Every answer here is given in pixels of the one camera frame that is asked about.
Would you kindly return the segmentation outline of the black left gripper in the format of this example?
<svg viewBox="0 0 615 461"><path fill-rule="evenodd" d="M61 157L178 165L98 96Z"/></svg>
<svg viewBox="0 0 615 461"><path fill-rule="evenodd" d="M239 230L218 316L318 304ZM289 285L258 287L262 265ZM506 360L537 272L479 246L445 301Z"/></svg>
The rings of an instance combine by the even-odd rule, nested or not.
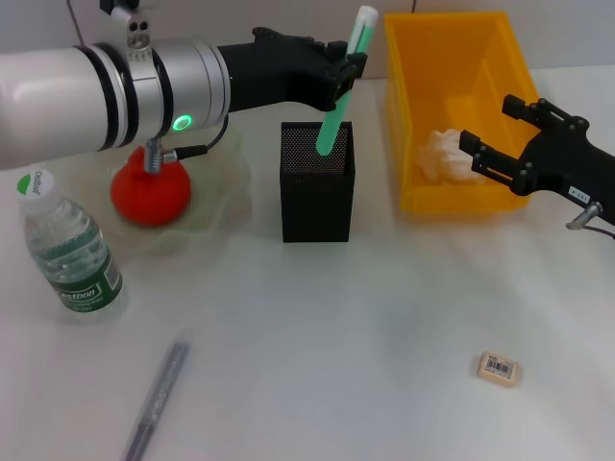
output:
<svg viewBox="0 0 615 461"><path fill-rule="evenodd" d="M219 48L231 81L230 112L284 102L334 109L364 71L367 55L344 40L318 41L257 27L249 43Z"/></svg>

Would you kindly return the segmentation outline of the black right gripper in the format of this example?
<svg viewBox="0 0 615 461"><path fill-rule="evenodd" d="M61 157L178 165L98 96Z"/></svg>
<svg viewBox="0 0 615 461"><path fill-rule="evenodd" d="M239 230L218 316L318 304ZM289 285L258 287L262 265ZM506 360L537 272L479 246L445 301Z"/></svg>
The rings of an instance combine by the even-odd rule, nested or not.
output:
<svg viewBox="0 0 615 461"><path fill-rule="evenodd" d="M527 105L513 94L504 97L502 113L539 133L517 159L462 131L458 147L472 158L474 172L519 196L551 191L582 207L597 202L600 218L614 218L614 157L589 142L586 119L572 118L545 98Z"/></svg>

